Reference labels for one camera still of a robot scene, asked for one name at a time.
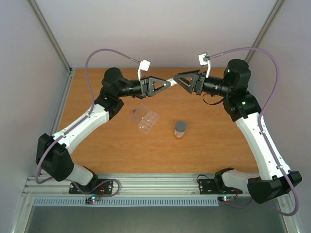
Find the right small circuit board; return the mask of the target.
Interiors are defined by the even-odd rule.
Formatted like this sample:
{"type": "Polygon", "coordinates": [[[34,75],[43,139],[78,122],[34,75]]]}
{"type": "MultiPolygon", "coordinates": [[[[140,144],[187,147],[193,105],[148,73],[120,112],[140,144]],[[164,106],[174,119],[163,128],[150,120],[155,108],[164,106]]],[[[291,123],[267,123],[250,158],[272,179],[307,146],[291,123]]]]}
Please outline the right small circuit board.
{"type": "Polygon", "coordinates": [[[225,195],[225,196],[219,196],[218,197],[218,201],[220,201],[220,202],[230,202],[230,201],[234,201],[236,199],[237,199],[237,196],[225,195]]]}

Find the left aluminium corner post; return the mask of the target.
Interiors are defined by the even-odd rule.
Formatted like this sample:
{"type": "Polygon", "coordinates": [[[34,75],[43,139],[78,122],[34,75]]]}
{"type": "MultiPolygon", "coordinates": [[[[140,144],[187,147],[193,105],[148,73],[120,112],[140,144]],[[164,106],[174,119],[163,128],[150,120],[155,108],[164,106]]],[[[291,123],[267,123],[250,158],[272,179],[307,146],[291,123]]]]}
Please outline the left aluminium corner post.
{"type": "Polygon", "coordinates": [[[72,71],[72,68],[70,67],[67,59],[65,58],[65,55],[63,54],[55,36],[53,35],[53,32],[51,31],[42,11],[39,8],[37,2],[35,0],[28,0],[28,3],[32,7],[38,21],[42,25],[48,39],[50,40],[50,42],[51,42],[52,46],[54,47],[56,53],[58,54],[59,58],[61,59],[66,71],[68,72],[68,74],[70,74],[72,71]]]}

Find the aluminium corner post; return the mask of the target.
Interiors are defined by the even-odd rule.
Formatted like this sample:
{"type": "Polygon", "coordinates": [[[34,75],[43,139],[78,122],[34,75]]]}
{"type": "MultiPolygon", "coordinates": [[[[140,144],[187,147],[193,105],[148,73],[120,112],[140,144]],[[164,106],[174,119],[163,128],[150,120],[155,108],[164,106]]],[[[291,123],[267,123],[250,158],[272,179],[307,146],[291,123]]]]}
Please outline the aluminium corner post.
{"type": "Polygon", "coordinates": [[[259,30],[257,37],[255,38],[255,41],[252,44],[253,48],[259,48],[260,47],[263,39],[267,35],[270,27],[272,26],[273,22],[275,21],[278,13],[280,12],[280,10],[281,10],[281,8],[285,2],[286,2],[285,0],[276,0],[274,2],[268,16],[266,17],[261,29],[259,30]]]}
{"type": "Polygon", "coordinates": [[[50,40],[50,42],[51,42],[52,46],[54,47],[56,53],[58,54],[59,58],[61,59],[66,71],[68,72],[68,74],[70,74],[72,71],[72,68],[70,67],[67,59],[65,58],[65,55],[63,54],[55,36],[53,35],[53,32],[51,31],[42,11],[39,8],[37,2],[35,0],[28,0],[28,3],[32,7],[38,21],[42,25],[48,39],[50,40]]]}

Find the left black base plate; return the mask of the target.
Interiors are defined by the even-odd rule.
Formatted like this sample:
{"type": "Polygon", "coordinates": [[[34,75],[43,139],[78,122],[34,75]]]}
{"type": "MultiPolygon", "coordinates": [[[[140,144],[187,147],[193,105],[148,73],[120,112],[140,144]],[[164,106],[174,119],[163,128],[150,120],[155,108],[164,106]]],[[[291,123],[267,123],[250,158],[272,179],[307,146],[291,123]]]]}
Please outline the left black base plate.
{"type": "Polygon", "coordinates": [[[71,182],[69,194],[111,195],[114,182],[111,179],[94,179],[88,185],[71,182]]]}

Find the small circuit board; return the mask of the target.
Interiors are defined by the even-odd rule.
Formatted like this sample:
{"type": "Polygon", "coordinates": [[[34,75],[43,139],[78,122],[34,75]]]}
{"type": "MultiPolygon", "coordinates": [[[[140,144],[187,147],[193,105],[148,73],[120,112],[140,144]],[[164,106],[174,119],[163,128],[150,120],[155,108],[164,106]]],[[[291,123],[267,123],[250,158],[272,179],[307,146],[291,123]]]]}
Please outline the small circuit board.
{"type": "Polygon", "coordinates": [[[225,196],[219,196],[218,197],[218,201],[220,201],[220,202],[230,202],[230,201],[234,201],[236,199],[237,199],[237,196],[225,195],[225,196]]]}
{"type": "Polygon", "coordinates": [[[86,197],[85,198],[85,204],[94,204],[94,203],[100,201],[100,199],[101,199],[100,196],[86,197]]]}

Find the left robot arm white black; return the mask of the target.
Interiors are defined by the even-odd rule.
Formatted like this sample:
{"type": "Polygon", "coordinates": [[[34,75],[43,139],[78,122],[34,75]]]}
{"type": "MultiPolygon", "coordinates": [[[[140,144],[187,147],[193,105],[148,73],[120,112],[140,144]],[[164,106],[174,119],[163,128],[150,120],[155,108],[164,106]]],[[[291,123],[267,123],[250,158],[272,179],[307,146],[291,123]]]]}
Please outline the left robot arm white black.
{"type": "Polygon", "coordinates": [[[120,69],[109,68],[104,73],[99,96],[92,98],[92,104],[85,113],[53,135],[45,133],[39,137],[35,182],[42,184],[47,181],[39,179],[40,172],[44,170],[50,179],[58,182],[69,180],[79,184],[86,193],[95,192],[98,187],[95,173],[74,163],[71,158],[73,151],[93,131],[121,110],[124,105],[122,97],[152,97],[174,85],[176,82],[172,78],[163,80],[153,76],[139,76],[136,80],[128,80],[120,69]]]}

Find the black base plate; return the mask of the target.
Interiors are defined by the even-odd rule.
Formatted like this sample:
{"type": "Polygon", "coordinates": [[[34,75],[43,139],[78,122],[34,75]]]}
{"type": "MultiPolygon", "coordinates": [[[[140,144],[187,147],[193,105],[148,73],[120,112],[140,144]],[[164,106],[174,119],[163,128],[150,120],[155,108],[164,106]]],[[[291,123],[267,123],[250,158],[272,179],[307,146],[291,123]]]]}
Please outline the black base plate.
{"type": "Polygon", "coordinates": [[[94,179],[88,185],[71,182],[69,194],[111,195],[114,182],[111,179],[94,179]]]}
{"type": "Polygon", "coordinates": [[[242,190],[218,184],[214,179],[199,177],[196,181],[201,195],[240,195],[243,193],[242,190]]]}

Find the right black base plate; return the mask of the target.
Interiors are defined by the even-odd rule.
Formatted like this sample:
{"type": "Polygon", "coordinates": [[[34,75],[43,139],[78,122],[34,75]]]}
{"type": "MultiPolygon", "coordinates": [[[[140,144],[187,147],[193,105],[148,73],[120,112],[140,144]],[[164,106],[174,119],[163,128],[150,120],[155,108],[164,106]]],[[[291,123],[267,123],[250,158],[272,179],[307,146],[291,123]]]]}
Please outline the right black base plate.
{"type": "Polygon", "coordinates": [[[243,193],[242,190],[218,184],[214,179],[199,177],[196,181],[201,195],[240,195],[243,193]]]}

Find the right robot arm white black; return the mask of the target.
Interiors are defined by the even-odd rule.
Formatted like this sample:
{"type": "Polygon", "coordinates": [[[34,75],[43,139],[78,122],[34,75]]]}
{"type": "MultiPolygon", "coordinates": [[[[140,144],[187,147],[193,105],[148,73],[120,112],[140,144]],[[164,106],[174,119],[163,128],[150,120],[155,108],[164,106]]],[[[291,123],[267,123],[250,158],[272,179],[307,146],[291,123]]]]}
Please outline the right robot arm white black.
{"type": "Polygon", "coordinates": [[[258,204],[288,194],[302,177],[292,171],[276,149],[256,98],[247,91],[251,71],[247,62],[230,60],[223,78],[199,70],[179,73],[174,81],[187,92],[221,96],[223,106],[244,135],[258,166],[258,173],[239,172],[231,167],[215,173],[214,186],[219,192],[236,188],[250,194],[258,204]]]}

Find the orange pill bottle grey cap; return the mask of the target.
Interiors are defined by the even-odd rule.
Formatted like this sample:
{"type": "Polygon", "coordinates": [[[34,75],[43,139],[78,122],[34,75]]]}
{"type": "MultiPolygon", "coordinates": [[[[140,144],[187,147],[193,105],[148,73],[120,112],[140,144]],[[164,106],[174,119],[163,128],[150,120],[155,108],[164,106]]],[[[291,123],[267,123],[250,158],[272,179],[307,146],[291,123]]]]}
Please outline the orange pill bottle grey cap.
{"type": "Polygon", "coordinates": [[[186,123],[184,121],[179,121],[175,124],[174,136],[177,139],[180,139],[184,136],[186,131],[186,123]]]}

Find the right aluminium corner post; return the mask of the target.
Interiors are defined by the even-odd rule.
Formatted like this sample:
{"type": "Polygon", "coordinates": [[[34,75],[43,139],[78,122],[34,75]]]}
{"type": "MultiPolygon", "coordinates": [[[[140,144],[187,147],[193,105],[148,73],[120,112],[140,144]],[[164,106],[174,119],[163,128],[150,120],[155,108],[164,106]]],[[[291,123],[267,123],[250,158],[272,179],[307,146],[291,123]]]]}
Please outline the right aluminium corner post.
{"type": "Polygon", "coordinates": [[[257,37],[255,38],[255,41],[252,44],[253,48],[259,48],[260,47],[263,39],[267,35],[270,27],[272,26],[273,22],[275,21],[278,13],[280,12],[280,10],[281,10],[281,8],[285,2],[286,2],[285,0],[276,0],[274,2],[268,16],[266,17],[261,29],[259,30],[257,37]]]}

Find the aluminium front frame rail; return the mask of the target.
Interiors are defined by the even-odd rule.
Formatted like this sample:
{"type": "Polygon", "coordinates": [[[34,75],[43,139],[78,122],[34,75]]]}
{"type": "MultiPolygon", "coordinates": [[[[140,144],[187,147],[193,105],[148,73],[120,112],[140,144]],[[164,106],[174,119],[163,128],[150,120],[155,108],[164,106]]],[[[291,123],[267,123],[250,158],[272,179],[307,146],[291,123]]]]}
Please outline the aluminium front frame rail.
{"type": "MultiPolygon", "coordinates": [[[[117,197],[198,197],[196,173],[99,173],[103,179],[116,179],[121,183],[117,197]]],[[[69,196],[69,181],[49,180],[37,184],[28,177],[24,196],[69,196]]]]}

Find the left small circuit board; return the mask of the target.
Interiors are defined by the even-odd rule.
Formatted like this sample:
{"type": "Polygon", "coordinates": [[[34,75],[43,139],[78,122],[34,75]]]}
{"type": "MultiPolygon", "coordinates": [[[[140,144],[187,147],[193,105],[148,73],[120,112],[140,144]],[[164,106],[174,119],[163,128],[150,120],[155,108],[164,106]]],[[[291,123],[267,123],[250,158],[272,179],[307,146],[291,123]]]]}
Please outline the left small circuit board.
{"type": "Polygon", "coordinates": [[[94,204],[94,203],[100,201],[100,199],[101,199],[100,196],[86,197],[85,198],[85,204],[94,204]]]}

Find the clear plastic pill organizer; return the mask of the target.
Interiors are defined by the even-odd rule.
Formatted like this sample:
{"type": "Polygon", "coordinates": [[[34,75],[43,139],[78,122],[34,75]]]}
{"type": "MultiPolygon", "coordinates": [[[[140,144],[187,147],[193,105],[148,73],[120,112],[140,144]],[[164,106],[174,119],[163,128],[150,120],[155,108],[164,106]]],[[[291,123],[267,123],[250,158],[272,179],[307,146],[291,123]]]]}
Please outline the clear plastic pill organizer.
{"type": "Polygon", "coordinates": [[[147,133],[159,119],[159,114],[141,103],[132,111],[128,119],[147,133]]]}

